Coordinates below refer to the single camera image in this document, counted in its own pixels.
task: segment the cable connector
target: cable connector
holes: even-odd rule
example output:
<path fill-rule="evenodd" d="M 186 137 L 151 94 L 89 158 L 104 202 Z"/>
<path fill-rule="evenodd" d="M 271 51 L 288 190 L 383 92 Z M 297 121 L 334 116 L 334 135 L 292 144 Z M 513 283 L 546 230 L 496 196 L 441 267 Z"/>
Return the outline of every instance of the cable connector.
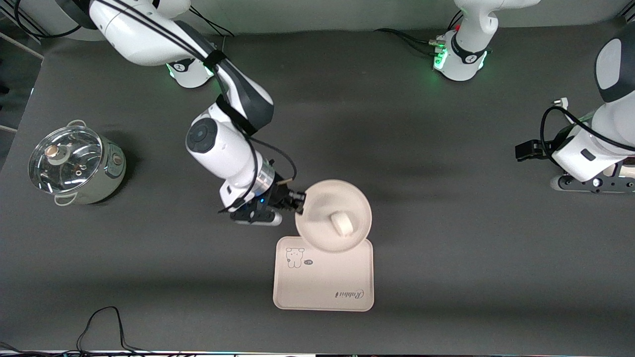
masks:
<path fill-rule="evenodd" d="M 445 47 L 445 41 L 440 40 L 440 39 L 431 39 L 431 40 L 428 40 L 428 45 L 429 46 L 433 46 L 433 47 L 444 48 Z"/>

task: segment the cartoon bear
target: cartoon bear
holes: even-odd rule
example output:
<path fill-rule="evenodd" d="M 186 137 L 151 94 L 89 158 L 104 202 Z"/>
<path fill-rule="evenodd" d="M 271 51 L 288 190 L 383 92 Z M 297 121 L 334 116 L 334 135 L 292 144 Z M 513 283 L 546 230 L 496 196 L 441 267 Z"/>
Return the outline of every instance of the cartoon bear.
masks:
<path fill-rule="evenodd" d="M 304 248 L 287 248 L 286 249 L 286 262 L 291 268 L 300 267 L 302 265 L 302 255 L 304 254 Z"/>

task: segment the tabletop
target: tabletop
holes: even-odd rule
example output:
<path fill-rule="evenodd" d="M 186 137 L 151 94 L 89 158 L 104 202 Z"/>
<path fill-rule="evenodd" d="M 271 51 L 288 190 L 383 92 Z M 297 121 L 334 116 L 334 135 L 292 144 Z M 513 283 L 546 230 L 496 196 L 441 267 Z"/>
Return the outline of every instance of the tabletop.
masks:
<path fill-rule="evenodd" d="M 297 233 L 293 216 L 250 227 L 217 214 L 222 180 L 185 150 L 215 81 L 187 90 L 106 42 L 45 43 L 0 173 L 0 340 L 67 349 L 94 310 L 115 305 L 128 342 L 151 350 L 632 356 L 633 197 L 557 192 L 555 166 L 514 158 L 552 100 L 567 96 L 578 115 L 601 105 L 594 61 L 618 28 L 500 29 L 465 83 L 386 33 L 226 39 L 274 99 L 256 137 L 295 160 L 291 188 L 336 178 L 367 195 L 365 313 L 273 304 L 276 242 Z M 129 166 L 110 199 L 61 208 L 33 187 L 27 162 L 73 119 L 119 144 Z M 548 136 L 566 124 L 549 120 Z M 113 316 L 93 328 L 85 348 L 119 349 Z"/>

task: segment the robotic arm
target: robotic arm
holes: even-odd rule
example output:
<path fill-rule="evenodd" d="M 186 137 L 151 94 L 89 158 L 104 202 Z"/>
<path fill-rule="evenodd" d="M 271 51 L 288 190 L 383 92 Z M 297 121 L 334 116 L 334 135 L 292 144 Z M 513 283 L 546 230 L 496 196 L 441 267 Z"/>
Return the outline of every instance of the robotic arm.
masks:
<path fill-rule="evenodd" d="M 520 9 L 536 5 L 540 0 L 454 0 L 463 12 L 458 30 L 450 29 L 437 36 L 441 43 L 439 58 L 433 68 L 453 81 L 466 81 L 483 67 L 487 45 L 498 29 L 494 11 Z"/>
<path fill-rule="evenodd" d="M 568 173 L 552 183 L 554 188 L 579 191 L 633 192 L 635 168 L 635 24 L 608 41 L 598 53 L 596 84 L 604 104 L 580 118 L 584 127 L 563 111 L 572 125 L 547 143 L 547 152 L 532 148 L 531 140 L 516 147 L 519 161 L 549 156 Z"/>
<path fill-rule="evenodd" d="M 152 66 L 195 58 L 217 75 L 223 93 L 192 122 L 185 144 L 196 161 L 225 179 L 222 212 L 238 223 L 268 226 L 280 224 L 277 210 L 302 213 L 305 195 L 289 190 L 289 180 L 249 141 L 273 117 L 273 100 L 260 85 L 199 32 L 159 12 L 162 2 L 159 8 L 150 0 L 74 2 L 88 9 L 95 27 L 130 62 Z"/>

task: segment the logo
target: logo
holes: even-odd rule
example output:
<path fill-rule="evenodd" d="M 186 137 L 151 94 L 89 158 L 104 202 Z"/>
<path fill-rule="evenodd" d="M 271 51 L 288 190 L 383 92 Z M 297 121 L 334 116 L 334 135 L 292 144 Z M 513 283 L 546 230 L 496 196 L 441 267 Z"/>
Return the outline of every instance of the logo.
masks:
<path fill-rule="evenodd" d="M 359 300 L 364 297 L 364 290 L 357 289 L 354 292 L 336 292 L 335 297 L 337 299 L 356 299 Z"/>

